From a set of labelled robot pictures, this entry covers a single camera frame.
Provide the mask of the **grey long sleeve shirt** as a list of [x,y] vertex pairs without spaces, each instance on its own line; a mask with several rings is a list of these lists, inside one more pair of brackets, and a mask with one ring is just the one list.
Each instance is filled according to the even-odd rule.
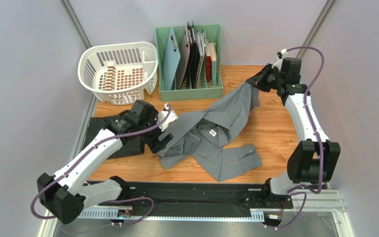
[[172,140],[157,153],[163,168],[192,156],[214,179],[225,181],[262,166],[253,144],[225,148],[259,106],[259,90],[244,82],[206,110],[182,113],[165,131]]

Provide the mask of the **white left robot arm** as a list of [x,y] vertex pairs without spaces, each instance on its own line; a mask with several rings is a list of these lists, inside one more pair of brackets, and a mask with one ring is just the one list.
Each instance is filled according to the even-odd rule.
[[52,175],[43,173],[38,177],[38,194],[31,202],[31,213],[42,220],[56,218],[69,224],[89,207],[138,201],[130,197],[130,186],[118,176],[96,184],[87,184],[87,180],[113,153],[137,138],[153,154],[163,150],[173,138],[165,131],[177,118],[170,104],[158,111],[144,100],[106,118],[95,138],[73,160]]

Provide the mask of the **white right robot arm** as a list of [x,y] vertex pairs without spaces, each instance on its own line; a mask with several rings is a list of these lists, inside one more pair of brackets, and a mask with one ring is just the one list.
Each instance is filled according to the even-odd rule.
[[332,142],[321,128],[307,85],[300,83],[301,65],[298,58],[282,58],[246,80],[260,91],[276,90],[292,118],[299,140],[288,160],[287,170],[269,180],[270,190],[275,195],[287,195],[309,184],[329,182],[341,153],[339,143]]

